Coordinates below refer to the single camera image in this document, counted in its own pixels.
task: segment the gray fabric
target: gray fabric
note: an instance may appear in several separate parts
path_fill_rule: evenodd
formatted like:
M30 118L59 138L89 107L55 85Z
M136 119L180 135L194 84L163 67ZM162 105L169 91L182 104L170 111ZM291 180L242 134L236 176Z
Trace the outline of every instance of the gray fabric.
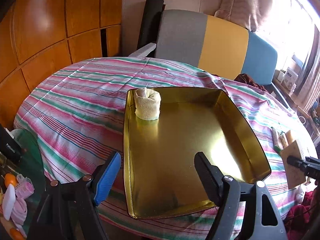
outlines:
M155 43L150 42L149 44L131 53L129 57L146 57L150 52L155 50L156 46L157 45Z
M207 15L185 10L162 13L156 58L198 66L204 42Z

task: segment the striped tablecloth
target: striped tablecloth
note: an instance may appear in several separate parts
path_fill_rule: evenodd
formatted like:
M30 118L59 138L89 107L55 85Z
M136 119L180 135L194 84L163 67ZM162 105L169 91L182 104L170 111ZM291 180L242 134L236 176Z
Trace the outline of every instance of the striped tablecloth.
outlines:
M297 115L266 92L187 64L133 57L95 58L73 64L33 90L22 103L14 126L28 129L37 138L47 177L75 181L92 173L111 151L122 153L127 90L146 86L224 90L258 137L272 169L265 183L280 214L287 214L294 205L295 189L288 190L282 160L273 150L270 127L296 131L316 157ZM120 171L109 197L99 206L103 220L151 239L205 239L217 208L177 218L134 220L126 210L122 174ZM232 238L241 229L243 214L241 204Z

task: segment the blue gripper pad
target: blue gripper pad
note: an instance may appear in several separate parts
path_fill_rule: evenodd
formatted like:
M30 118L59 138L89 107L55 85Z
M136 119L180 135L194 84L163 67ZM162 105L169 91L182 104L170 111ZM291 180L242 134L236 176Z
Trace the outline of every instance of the blue gripper pad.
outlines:
M96 206L98 206L102 201L106 200L120 167L121 156L118 152L114 152L109 156L93 179L93 202Z

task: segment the curtain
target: curtain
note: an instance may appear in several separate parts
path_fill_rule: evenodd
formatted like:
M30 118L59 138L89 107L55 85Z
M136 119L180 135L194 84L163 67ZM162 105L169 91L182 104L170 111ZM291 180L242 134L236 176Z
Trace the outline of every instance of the curtain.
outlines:
M315 61L310 70L310 73L304 83L301 91L297 95L299 106L305 111L313 105L314 101L320 94L320 41L316 53Z
M214 16L255 32L265 22L272 0L222 0Z

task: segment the window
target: window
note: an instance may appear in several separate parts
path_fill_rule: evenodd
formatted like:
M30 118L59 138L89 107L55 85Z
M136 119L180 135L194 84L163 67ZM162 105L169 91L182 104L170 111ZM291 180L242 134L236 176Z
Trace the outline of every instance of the window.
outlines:
M299 0L273 0L270 16L256 34L277 50L277 70L286 71L292 62L298 74L305 67L314 37L308 12Z

